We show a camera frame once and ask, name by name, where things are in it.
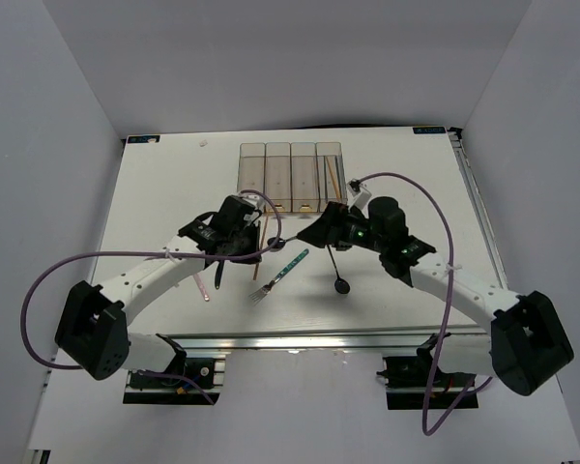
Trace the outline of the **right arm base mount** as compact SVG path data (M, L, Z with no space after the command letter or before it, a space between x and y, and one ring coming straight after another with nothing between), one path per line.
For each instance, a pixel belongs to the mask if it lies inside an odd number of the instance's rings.
M432 351L436 346L434 333L412 356L388 356L383 358L383 369L376 372L377 379L386 388L389 410L419 411L422 409L424 393L432 365ZM465 373L445 373L436 369L429 408L447 410L453 400L471 382L469 391L456 409L475 409L479 406L477 395L473 393L475 379Z

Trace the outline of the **orange chopstick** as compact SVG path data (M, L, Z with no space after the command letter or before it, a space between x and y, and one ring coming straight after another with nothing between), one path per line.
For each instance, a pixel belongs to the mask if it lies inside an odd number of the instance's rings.
M330 174L331 181L333 184L333 191L335 193L336 201L339 202L339 201L341 201L342 196L341 196L341 191L340 191L340 188L339 188L339 185L337 182L336 172L334 171L334 167L332 165L332 160L329 157L325 157L325 163L326 163L328 170L329 170L329 174Z
M264 219L263 225L262 225L261 230L260 230L259 250L262 250L265 247L265 242L267 239L267 229L268 229L268 224L269 224L269 218L270 218L270 215L265 214L265 219ZM258 278L259 268L260 268L260 264L262 262L261 256L258 259L259 259L259 261L255 264L254 270L253 270L253 275L252 275L253 281L256 281Z

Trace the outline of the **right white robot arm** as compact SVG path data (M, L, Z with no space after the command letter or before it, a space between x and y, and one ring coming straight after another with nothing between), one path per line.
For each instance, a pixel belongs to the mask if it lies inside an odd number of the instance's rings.
M365 212L331 202L297 237L319 248L374 251L389 276L449 302L483 329L474 337L433 336L418 348L417 372L428 385L440 385L453 373L475 374L496 377L528 396L574 359L547 296L520 295L455 269L434 246L410 234L404 212L391 197L371 200Z

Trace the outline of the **black knife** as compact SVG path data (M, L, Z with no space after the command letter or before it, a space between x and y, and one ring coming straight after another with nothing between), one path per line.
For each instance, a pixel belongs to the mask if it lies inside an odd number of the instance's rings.
M217 263L217 269L216 269L215 277L214 277L214 286L215 286L216 290L218 290L221 286L224 265L225 265L224 261L219 261Z

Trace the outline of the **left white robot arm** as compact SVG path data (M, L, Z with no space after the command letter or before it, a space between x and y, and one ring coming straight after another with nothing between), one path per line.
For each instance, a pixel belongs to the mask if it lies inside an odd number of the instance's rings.
M185 374L185 351L166 335L131 333L128 327L156 299L221 256L257 262L263 210L263 201L252 195L230 195L218 211L183 226L159 256L97 285L77 283L66 300L57 345L96 380L119 369L144 370L163 385L176 385Z

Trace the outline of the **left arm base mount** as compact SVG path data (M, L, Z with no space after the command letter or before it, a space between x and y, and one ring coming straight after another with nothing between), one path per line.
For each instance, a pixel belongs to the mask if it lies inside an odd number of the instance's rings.
M213 406L224 383L225 359L187 357L182 372L170 378L130 371L123 394L128 405Z

